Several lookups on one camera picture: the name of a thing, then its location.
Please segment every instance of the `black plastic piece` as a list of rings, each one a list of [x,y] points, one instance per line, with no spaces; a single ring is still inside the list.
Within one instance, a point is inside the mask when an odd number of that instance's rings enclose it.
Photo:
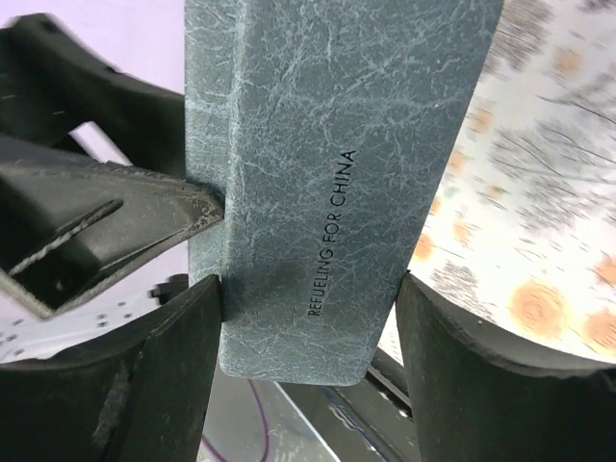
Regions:
[[[448,321],[444,326],[449,334],[497,366],[522,375],[555,377],[585,376],[613,368],[524,339],[456,306],[419,279],[414,281]]]
[[[423,462],[614,460],[611,372],[556,378],[495,364],[452,335],[460,326],[411,275],[397,319]]]
[[[51,359],[0,366],[0,460],[194,462],[219,333],[210,276]]]
[[[70,132],[87,121],[135,167],[85,155]],[[0,30],[0,288],[9,296],[53,316],[220,221],[220,202],[184,174],[182,95],[117,72],[50,15]]]
[[[96,58],[49,14],[0,30],[0,133],[84,153],[69,132],[95,122],[137,167],[183,178],[184,98]]]
[[[173,274],[167,279],[167,282],[154,286],[149,295],[153,298],[158,298],[158,303],[164,305],[182,294],[188,288],[189,276],[187,274]]]
[[[49,317],[219,222],[222,206],[183,180],[0,135],[0,215],[0,288]]]

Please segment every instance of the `purple wire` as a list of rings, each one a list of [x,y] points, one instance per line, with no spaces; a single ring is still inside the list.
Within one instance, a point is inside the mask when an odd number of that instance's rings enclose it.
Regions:
[[[257,408],[259,409],[259,417],[261,418],[261,427],[263,428],[265,447],[263,449],[263,455],[261,456],[260,462],[266,462],[266,460],[268,460],[268,456],[270,455],[270,426],[268,425],[266,412],[263,410],[263,403],[261,402],[261,398],[257,393],[257,387],[254,386],[254,383],[250,379],[248,379],[248,385],[250,386],[252,396],[257,403]],[[205,435],[201,435],[201,441],[218,462],[229,462],[220,452],[218,452],[218,450],[214,447],[214,445],[212,445],[210,440],[208,440]]]

